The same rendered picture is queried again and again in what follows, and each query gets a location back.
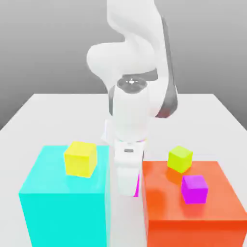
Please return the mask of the small magenta cube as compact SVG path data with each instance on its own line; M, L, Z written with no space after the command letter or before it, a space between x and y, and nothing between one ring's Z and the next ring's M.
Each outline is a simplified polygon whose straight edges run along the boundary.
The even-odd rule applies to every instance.
M137 185L136 185L136 191L135 191L134 197L139 197L139 177L140 175L138 175L138 178L137 178Z

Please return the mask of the large orange box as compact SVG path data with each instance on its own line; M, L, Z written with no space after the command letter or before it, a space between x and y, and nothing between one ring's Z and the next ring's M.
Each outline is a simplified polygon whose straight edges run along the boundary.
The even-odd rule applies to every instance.
M206 203L187 204L182 174L166 161L143 162L147 247L243 247L247 212L216 161L194 161L186 175L202 175Z

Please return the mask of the small yellow cube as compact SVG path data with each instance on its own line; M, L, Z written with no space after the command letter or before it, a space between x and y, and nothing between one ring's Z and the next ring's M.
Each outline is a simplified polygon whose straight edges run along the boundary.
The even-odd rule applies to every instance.
M74 141L64 152L67 175L90 178L97 165L95 143Z

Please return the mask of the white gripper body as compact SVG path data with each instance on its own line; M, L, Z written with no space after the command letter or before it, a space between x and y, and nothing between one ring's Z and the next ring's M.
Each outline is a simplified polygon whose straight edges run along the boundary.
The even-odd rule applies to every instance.
M119 193L125 196L136 194L137 181L140 173L140 163L116 163L117 184Z

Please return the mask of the small lime cube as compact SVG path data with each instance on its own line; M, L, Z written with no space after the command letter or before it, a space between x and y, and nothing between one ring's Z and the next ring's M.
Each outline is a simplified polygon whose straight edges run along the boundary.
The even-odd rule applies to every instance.
M167 166L179 173L184 173L192 165L192 156L192 151L182 146L176 146L168 153Z

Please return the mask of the small purple cube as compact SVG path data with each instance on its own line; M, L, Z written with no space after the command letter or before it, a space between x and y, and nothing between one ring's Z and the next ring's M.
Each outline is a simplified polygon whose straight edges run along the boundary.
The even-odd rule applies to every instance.
M202 175L184 175L181 193L186 204L205 204L208 185Z

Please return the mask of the large cyan box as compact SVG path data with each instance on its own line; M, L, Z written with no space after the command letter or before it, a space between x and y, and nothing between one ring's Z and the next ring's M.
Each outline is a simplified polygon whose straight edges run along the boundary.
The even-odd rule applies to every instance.
M32 247L110 247L109 147L90 178L65 172L66 146L44 146L19 191Z

